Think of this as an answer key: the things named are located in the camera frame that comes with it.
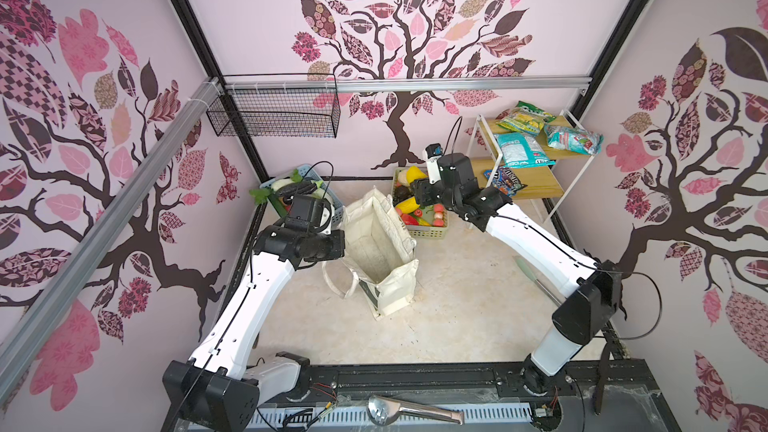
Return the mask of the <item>cream canvas grocery bag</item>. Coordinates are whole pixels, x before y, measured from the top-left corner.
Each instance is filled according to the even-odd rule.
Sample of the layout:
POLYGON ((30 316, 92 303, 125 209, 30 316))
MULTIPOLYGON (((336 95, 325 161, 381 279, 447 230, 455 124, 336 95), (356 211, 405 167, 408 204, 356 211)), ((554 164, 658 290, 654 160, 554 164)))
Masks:
POLYGON ((321 270, 329 289, 342 299, 362 290, 377 320, 409 306, 417 283, 417 242, 391 197, 372 188, 344 209, 340 231, 345 240, 340 262, 351 274, 351 283, 345 290, 337 287, 323 262, 321 270))

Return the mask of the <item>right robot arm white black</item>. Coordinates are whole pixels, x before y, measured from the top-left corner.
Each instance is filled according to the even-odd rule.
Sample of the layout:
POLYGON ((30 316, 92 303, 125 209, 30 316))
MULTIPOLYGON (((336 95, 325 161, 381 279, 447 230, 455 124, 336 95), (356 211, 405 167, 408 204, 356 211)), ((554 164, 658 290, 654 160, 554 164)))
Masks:
POLYGON ((506 244, 564 297, 552 314, 552 326, 522 366, 525 390, 546 395, 564 366, 619 309, 622 274, 560 241, 496 187, 480 187, 464 154, 446 154, 440 145, 431 144, 423 156, 427 176, 412 181, 416 203, 442 205, 506 244))

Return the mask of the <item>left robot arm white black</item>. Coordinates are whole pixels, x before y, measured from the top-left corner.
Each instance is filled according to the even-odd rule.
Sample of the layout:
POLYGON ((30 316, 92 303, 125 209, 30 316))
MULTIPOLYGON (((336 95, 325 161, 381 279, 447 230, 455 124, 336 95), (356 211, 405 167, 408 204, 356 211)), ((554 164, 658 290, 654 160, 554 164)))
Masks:
POLYGON ((300 266, 343 257, 344 233, 333 229, 333 212, 326 198, 299 195, 287 216, 257 234, 243 277, 209 334, 186 361, 173 361, 164 372, 170 407, 162 430, 174 431, 186 421, 213 431, 243 431, 261 404, 296 388, 306 358, 281 353, 254 367, 248 378, 248 357, 300 266))

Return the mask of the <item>yellow lemon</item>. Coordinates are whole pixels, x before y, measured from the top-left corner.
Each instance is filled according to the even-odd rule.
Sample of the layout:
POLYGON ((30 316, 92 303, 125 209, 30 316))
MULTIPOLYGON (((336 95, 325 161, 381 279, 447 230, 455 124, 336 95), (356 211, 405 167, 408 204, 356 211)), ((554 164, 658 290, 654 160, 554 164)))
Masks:
POLYGON ((429 179, 428 175, 420 168, 412 166, 405 171, 405 184, 411 185, 419 180, 429 179))

